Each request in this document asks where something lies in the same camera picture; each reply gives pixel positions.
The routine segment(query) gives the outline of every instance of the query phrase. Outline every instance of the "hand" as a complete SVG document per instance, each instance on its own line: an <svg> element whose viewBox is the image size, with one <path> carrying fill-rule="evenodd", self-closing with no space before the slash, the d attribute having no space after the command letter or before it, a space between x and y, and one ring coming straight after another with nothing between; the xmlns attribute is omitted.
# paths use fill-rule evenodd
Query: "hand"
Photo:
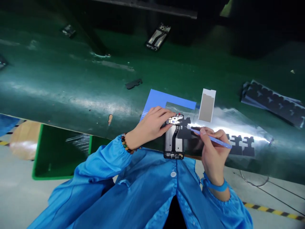
<svg viewBox="0 0 305 229"><path fill-rule="evenodd" d="M200 138L204 142L201 158L204 170L212 184L221 186L224 183L223 169L230 149L212 142L209 135L218 138L225 143L230 143L223 130L218 130L214 133L214 131L208 127L202 127L200 129Z"/></svg>
<svg viewBox="0 0 305 229"><path fill-rule="evenodd" d="M176 113L159 106L151 108L135 129L126 134L125 141L127 146L130 149L136 149L144 143L162 136L172 124L167 124L163 128L161 126L167 119L175 115Z"/></svg>

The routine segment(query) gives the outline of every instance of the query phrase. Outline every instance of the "green workbench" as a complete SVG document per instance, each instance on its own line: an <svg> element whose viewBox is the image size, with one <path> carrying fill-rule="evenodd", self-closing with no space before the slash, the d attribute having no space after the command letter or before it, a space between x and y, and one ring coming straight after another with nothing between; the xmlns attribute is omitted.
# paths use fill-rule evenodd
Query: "green workbench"
<svg viewBox="0 0 305 229"><path fill-rule="evenodd" d="M144 47L145 30L97 30L111 54L100 58L80 36L65 37L64 24L0 11L0 54L9 63L0 71L0 113L113 139L137 125L150 89L196 102L203 88L213 89L216 106L237 109L274 138L255 159L234 157L226 165L305 184L305 131L240 102L243 83L252 79L305 102L303 43L216 25L191 45L169 37L152 52ZM127 90L138 78L143 84ZM162 141L153 144L162 150Z"/></svg>

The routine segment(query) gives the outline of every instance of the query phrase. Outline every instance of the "floor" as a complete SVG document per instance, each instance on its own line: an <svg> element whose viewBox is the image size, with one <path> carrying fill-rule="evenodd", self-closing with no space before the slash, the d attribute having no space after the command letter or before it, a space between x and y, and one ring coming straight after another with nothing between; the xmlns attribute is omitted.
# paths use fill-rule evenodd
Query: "floor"
<svg viewBox="0 0 305 229"><path fill-rule="evenodd" d="M9 141L9 136L0 137L1 141ZM27 227L47 206L52 190L65 180L34 181L31 177L32 161L21 161L12 155L8 146L0 145L0 228L15 229ZM196 171L202 177L203 166L196 161ZM262 184L266 177L243 172L244 177L256 184ZM270 181L297 195L268 182L261 187L264 191L284 201L289 206L246 183L236 169L225 168L225 179L233 187L242 201L273 208L287 213L305 214L305 186L283 180L270 178ZM305 228L305 222L288 217L249 209L254 221L254 228Z"/></svg>

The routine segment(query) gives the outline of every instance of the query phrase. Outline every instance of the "hazard stripe tape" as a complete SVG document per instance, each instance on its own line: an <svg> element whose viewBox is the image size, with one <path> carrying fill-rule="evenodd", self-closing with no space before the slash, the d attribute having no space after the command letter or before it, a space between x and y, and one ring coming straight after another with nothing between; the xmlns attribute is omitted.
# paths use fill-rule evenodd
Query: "hazard stripe tape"
<svg viewBox="0 0 305 229"><path fill-rule="evenodd" d="M0 141L0 145L9 146L9 145L10 145L10 143L9 143L9 142L5 142L5 141Z"/></svg>
<svg viewBox="0 0 305 229"><path fill-rule="evenodd" d="M299 220L299 221L302 221L302 222L305 223L305 217L304 216L298 216L298 215L290 214L290 213L287 213L287 212L282 212L282 211L275 210L275 209L272 209L272 208L267 208L267 207L264 207L264 206L259 206L259 205L250 204L250 203L246 203L246 202L243 202L243 204L247 208L256 209L256 210L259 210L259 211L262 211L262 212L269 212L269 213L272 213L272 214L275 214L275 215L280 215L280 216L288 217L288 218L291 218L291 219L296 219L296 220Z"/></svg>

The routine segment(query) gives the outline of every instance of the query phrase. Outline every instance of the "blue lab coat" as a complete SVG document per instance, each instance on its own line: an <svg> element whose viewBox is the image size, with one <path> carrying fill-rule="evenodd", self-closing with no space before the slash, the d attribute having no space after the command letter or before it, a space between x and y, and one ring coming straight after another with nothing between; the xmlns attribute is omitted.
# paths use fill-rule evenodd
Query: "blue lab coat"
<svg viewBox="0 0 305 229"><path fill-rule="evenodd" d="M222 202L207 187L201 191L195 160L164 159L149 149L131 155L118 136L55 188L29 228L163 228L175 195L187 228L252 228L249 212L230 193Z"/></svg>

